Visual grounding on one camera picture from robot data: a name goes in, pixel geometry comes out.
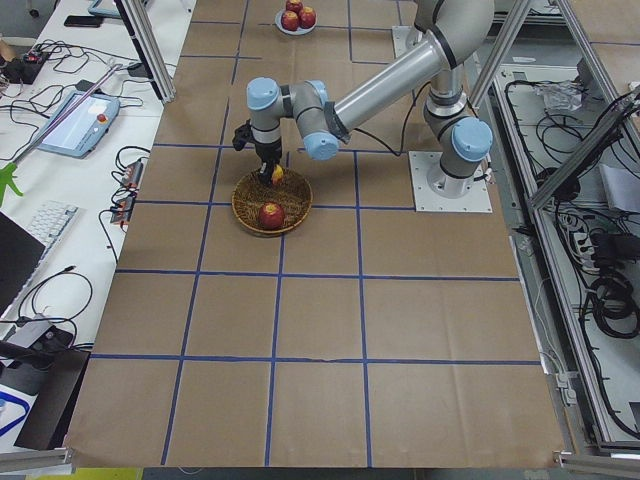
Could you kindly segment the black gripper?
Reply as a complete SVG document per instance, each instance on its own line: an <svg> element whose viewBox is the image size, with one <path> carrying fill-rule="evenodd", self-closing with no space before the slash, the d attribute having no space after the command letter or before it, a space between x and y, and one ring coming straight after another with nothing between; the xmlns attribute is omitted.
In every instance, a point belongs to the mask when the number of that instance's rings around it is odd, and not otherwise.
<svg viewBox="0 0 640 480"><path fill-rule="evenodd" d="M273 164L279 164L282 158L282 142L256 142L255 150L263 162L257 174L258 180L264 186L271 186L273 184Z"/></svg>

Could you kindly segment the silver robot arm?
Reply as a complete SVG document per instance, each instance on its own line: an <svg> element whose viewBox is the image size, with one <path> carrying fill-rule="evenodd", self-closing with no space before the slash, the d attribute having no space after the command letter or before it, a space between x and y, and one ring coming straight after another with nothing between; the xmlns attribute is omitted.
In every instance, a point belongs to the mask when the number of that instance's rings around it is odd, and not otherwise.
<svg viewBox="0 0 640 480"><path fill-rule="evenodd" d="M310 158L328 160L356 128L430 84L424 116L448 156L442 171L448 178L471 177L486 154L466 152L454 142L455 129L471 120L464 111L461 71L487 37L493 18L491 1L418 2L414 27L421 40L336 102L321 81L280 85L268 77L251 80L246 87L250 117L235 130L234 149L254 146L261 160L258 178L268 185L282 158L282 119L295 121Z"/></svg>

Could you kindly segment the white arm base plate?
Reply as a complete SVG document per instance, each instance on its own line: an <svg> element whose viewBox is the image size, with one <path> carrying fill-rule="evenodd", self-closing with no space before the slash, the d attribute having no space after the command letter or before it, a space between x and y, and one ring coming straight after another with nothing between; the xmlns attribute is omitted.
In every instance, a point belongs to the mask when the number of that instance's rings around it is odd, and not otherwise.
<svg viewBox="0 0 640 480"><path fill-rule="evenodd" d="M427 35L414 26L394 26L392 40L394 61L390 65L417 68L432 56Z"/></svg>
<svg viewBox="0 0 640 480"><path fill-rule="evenodd" d="M414 207L419 213L491 214L489 190L480 166L471 177L449 177L441 168L441 152L410 151Z"/></svg>

